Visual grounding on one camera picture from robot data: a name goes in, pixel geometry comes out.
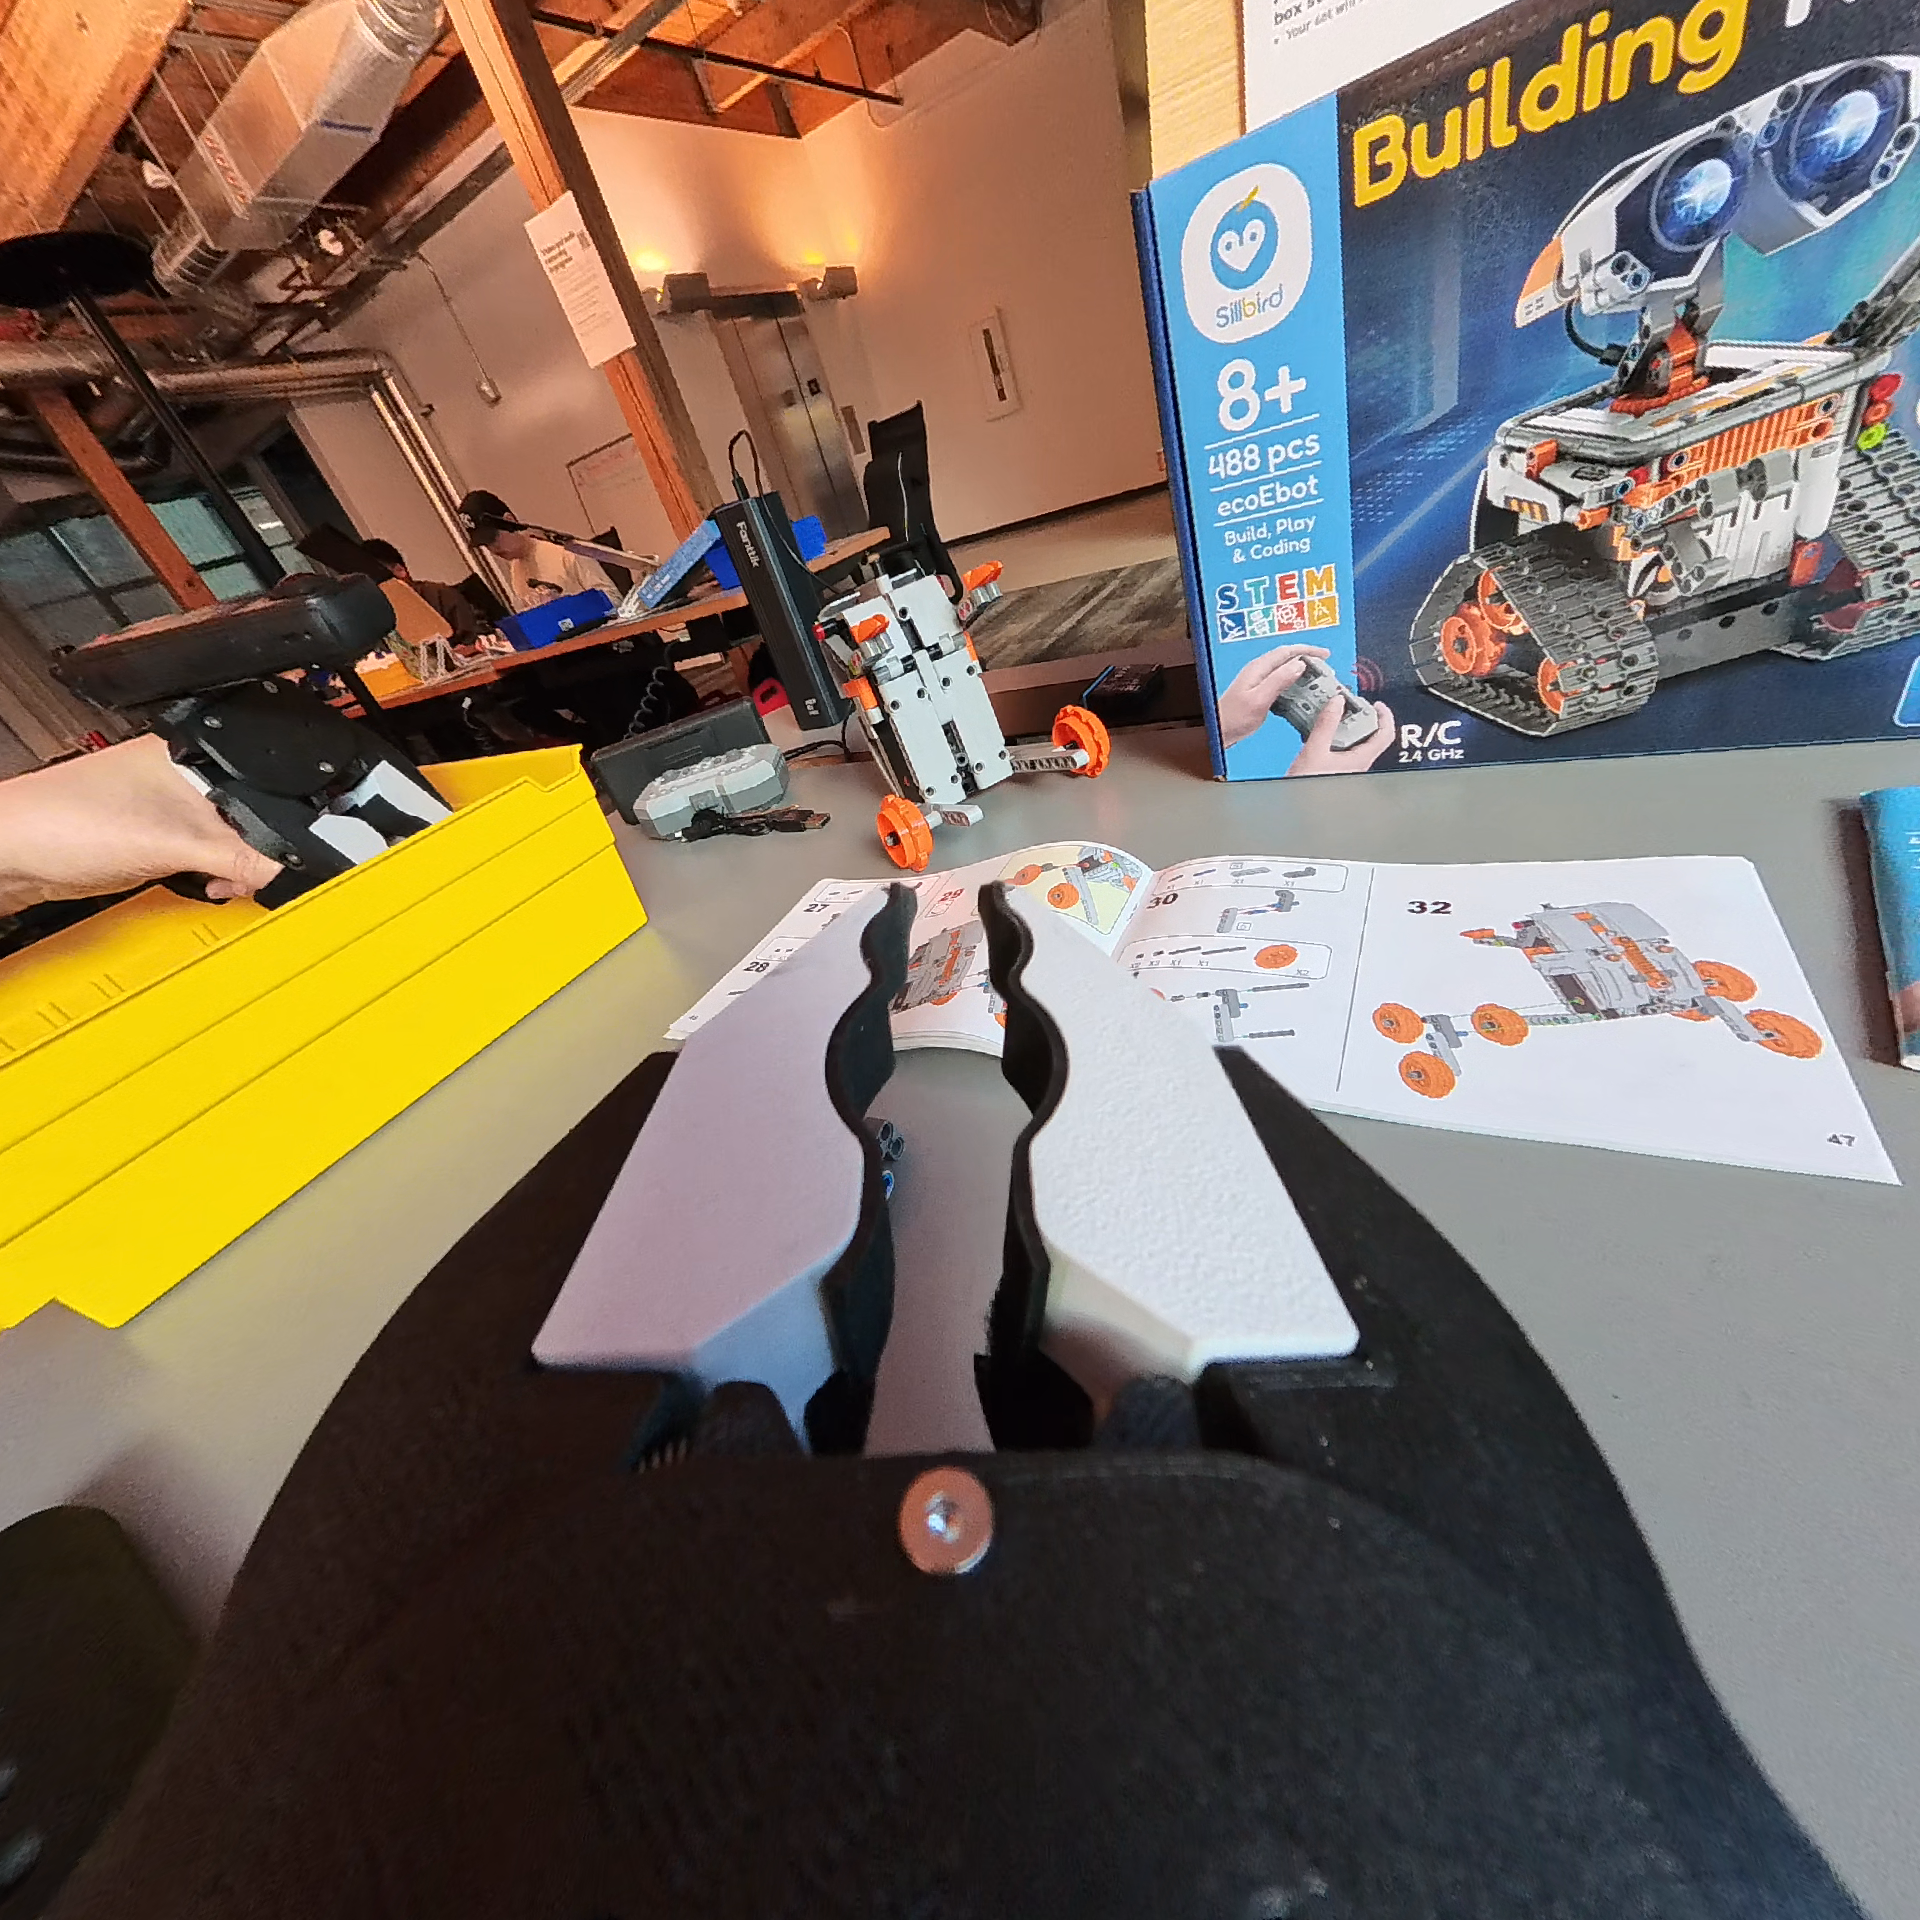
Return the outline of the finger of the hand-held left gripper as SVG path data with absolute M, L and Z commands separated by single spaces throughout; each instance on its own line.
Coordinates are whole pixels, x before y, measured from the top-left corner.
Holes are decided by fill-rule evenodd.
M 385 758 L 338 763 L 303 754 L 300 772 L 314 776 L 303 796 L 314 820 L 303 830 L 300 871 L 349 871 L 451 814 L 418 774 Z

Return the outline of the black flat box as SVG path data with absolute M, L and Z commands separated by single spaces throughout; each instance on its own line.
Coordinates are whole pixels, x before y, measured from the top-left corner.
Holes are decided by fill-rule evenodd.
M 769 745 L 761 712 L 753 700 L 733 700 L 718 708 L 704 708 L 674 725 L 599 747 L 586 758 L 586 769 L 599 796 L 614 807 L 624 823 L 638 826 L 640 794 L 651 782 L 755 745 Z

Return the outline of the small colourful booklet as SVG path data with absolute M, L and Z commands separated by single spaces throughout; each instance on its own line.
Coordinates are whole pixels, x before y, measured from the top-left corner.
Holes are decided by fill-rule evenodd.
M 1863 830 L 1871 864 L 1883 980 L 1901 1065 L 1918 1072 L 1918 844 L 1920 787 L 1863 794 Z

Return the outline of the grey battery box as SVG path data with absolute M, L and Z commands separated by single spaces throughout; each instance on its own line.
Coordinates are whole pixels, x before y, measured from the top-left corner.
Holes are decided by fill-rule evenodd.
M 685 844 L 782 811 L 787 796 L 782 747 L 733 747 L 651 782 L 634 801 L 634 823 L 655 838 Z

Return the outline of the yellow plastic bin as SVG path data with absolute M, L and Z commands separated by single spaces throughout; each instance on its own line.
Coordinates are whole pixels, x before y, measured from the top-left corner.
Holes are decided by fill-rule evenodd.
M 647 925 L 579 747 L 275 912 L 151 889 L 4 962 L 4 1326 L 124 1326 Z

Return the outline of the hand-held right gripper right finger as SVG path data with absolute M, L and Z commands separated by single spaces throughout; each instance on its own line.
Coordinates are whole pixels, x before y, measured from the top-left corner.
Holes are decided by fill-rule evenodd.
M 1353 1359 L 1356 1320 L 1233 1077 L 1275 1090 L 1262 1069 L 1003 883 L 979 919 L 1029 1106 L 976 1359 L 987 1416 L 1092 1419 L 1138 1377 Z

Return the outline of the white printed instruction poster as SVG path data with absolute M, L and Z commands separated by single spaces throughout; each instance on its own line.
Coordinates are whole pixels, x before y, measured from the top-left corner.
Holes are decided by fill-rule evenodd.
M 1337 96 L 1501 3 L 1244 3 L 1240 126 L 1258 130 L 1302 106 Z

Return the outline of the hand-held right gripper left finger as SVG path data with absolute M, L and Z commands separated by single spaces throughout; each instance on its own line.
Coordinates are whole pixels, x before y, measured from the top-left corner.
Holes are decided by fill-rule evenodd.
M 685 1040 L 540 1336 L 547 1368 L 758 1381 L 865 1419 L 893 1220 L 865 1125 L 893 1077 L 914 892 L 855 898 Z

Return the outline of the grey orange robot model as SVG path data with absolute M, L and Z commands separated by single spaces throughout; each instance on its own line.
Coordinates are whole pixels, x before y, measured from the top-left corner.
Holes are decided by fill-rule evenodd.
M 815 625 L 893 784 L 881 849 L 909 871 L 929 868 L 939 830 L 979 823 L 989 787 L 1036 772 L 1100 776 L 1113 750 L 1108 725 L 1074 704 L 1057 708 L 1050 745 L 1008 745 L 967 635 L 967 613 L 1001 597 L 996 577 L 1001 565 L 984 565 L 950 597 L 911 550 L 887 550 Z

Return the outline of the silver ceiling duct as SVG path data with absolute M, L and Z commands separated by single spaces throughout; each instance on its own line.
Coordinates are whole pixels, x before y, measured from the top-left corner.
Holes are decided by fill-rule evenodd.
M 177 170 L 179 216 L 155 250 L 173 293 L 275 250 L 380 141 L 444 28 L 441 3 L 312 3 L 243 69 Z

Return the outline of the black tall speaker box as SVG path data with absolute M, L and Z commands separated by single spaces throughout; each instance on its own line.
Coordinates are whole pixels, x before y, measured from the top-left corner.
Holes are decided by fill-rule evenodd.
M 778 492 L 718 503 L 713 523 L 747 594 L 761 645 L 805 733 L 839 727 L 852 704 L 833 660 L 815 636 L 822 588 L 805 565 L 799 542 Z

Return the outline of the open white instruction booklet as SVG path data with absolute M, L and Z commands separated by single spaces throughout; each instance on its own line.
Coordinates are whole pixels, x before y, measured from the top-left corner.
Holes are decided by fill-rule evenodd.
M 1001 1050 L 1005 883 L 1326 1115 L 1893 1185 L 1752 862 L 1383 864 L 1082 837 L 919 876 L 894 1035 Z

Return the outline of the grey desk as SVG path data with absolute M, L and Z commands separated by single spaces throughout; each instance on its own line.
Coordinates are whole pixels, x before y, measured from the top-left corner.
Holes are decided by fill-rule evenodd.
M 1020 782 L 948 855 L 1092 830 L 1203 852 L 1745 855 L 1901 1188 L 1337 1117 L 1484 1273 L 1611 1455 L 1726 1705 L 1877 1918 L 1918 1918 L 1918 1073 L 1893 1065 L 1857 794 L 1918 745 L 1218 784 L 1199 733 Z M 4 1521 L 107 1510 L 209 1630 L 312 1428 L 411 1286 L 819 879 L 879 876 L 830 754 L 805 837 L 616 826 L 651 928 L 117 1333 L 4 1336 Z

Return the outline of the black office chair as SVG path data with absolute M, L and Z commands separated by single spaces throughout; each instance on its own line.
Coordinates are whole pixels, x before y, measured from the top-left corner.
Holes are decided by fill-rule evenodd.
M 869 527 L 884 527 L 879 569 L 901 576 L 914 561 L 939 577 L 953 604 L 963 601 L 963 569 L 948 551 L 932 506 L 932 457 L 926 405 L 869 420 L 869 463 L 861 471 Z

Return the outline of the long wooden office table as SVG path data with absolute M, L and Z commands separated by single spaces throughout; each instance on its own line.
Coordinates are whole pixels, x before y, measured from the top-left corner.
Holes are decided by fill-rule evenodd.
M 508 655 L 459 664 L 459 672 L 438 677 L 431 682 L 411 682 L 400 670 L 393 670 L 385 677 L 363 672 L 363 682 L 368 686 L 368 701 L 376 701 L 380 708 L 407 708 L 407 704 L 423 704 L 428 700 L 438 700 L 438 695 L 470 692 L 474 686 L 499 682 L 503 677 L 509 677 L 516 670 L 553 666 L 566 655 L 582 655 L 582 654 L 604 649 L 604 646 L 624 646 L 638 636 L 662 635 L 670 628 L 685 628 L 685 625 L 707 619 L 707 617 L 721 617 L 721 613 L 741 611 L 741 609 L 747 609 L 747 594 L 741 588 L 733 588 L 733 592 L 713 588 L 713 592 L 697 594 L 684 604 L 647 611 L 634 619 L 604 619 L 599 628 L 562 636 L 562 641 L 540 646 L 540 649 L 513 649 Z

